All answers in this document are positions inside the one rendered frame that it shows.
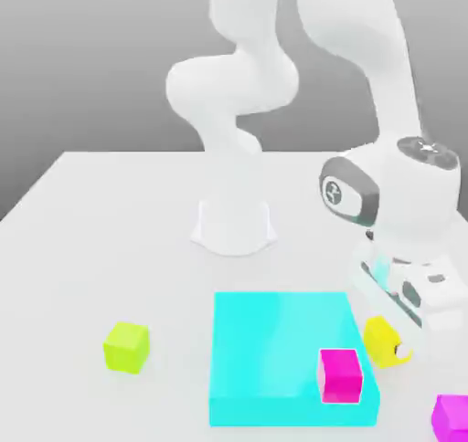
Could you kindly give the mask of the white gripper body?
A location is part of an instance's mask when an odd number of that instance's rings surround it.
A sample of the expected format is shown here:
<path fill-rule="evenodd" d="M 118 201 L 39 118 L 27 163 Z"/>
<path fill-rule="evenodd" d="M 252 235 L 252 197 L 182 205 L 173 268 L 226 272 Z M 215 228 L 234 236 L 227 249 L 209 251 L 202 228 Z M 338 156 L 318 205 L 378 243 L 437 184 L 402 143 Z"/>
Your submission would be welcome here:
<path fill-rule="evenodd" d="M 399 333 L 408 349 L 421 350 L 425 335 L 421 317 L 403 301 L 403 296 L 378 282 L 370 267 L 372 247 L 358 245 L 351 261 L 351 283 L 367 300 L 368 312 L 382 316 Z"/>

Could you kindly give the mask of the small yellow cube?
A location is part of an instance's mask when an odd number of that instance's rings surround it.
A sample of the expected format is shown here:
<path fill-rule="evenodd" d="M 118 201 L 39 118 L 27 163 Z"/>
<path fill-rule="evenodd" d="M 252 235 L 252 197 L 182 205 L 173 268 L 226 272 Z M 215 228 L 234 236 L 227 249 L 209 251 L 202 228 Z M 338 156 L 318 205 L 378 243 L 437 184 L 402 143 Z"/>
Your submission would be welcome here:
<path fill-rule="evenodd" d="M 398 361 L 394 354 L 395 346 L 403 342 L 399 333 L 383 316 L 375 316 L 366 321 L 363 342 L 371 361 L 381 369 L 402 365 L 407 361 Z"/>

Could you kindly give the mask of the small magenta cube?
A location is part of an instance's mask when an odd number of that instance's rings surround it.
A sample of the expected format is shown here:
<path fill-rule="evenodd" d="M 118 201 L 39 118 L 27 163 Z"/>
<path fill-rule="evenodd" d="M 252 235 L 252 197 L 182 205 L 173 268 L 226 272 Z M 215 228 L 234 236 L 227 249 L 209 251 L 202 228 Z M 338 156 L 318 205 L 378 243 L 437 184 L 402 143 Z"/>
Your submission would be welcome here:
<path fill-rule="evenodd" d="M 357 405 L 364 383 L 362 367 L 353 348 L 321 348 L 317 384 L 324 404 Z"/>

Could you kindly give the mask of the small purple cube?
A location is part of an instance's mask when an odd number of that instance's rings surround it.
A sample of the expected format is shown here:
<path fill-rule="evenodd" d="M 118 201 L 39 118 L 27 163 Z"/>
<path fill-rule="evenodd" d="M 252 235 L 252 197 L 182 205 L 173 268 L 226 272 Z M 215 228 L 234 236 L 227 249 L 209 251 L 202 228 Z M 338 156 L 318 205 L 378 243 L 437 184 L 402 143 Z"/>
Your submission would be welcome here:
<path fill-rule="evenodd" d="M 468 395 L 437 395 L 431 425 L 438 442 L 468 442 Z"/>

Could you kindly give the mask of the small lime cube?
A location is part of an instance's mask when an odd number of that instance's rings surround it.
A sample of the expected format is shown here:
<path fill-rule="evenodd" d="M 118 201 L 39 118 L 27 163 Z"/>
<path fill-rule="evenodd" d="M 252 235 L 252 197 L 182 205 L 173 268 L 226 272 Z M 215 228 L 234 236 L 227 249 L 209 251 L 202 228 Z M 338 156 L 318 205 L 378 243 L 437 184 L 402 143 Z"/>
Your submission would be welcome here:
<path fill-rule="evenodd" d="M 138 374 L 150 353 L 147 326 L 117 322 L 103 343 L 106 366 L 113 371 Z"/>

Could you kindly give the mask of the large cyan box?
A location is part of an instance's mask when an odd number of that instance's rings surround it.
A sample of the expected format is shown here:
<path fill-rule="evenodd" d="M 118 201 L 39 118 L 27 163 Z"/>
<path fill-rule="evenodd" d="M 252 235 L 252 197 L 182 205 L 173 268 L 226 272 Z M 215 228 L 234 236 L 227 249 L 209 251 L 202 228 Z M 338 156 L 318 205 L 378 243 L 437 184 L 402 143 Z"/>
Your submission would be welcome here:
<path fill-rule="evenodd" d="M 322 350 L 353 350 L 353 403 L 325 403 Z M 344 292 L 218 292 L 208 394 L 213 427 L 374 426 L 380 392 Z"/>

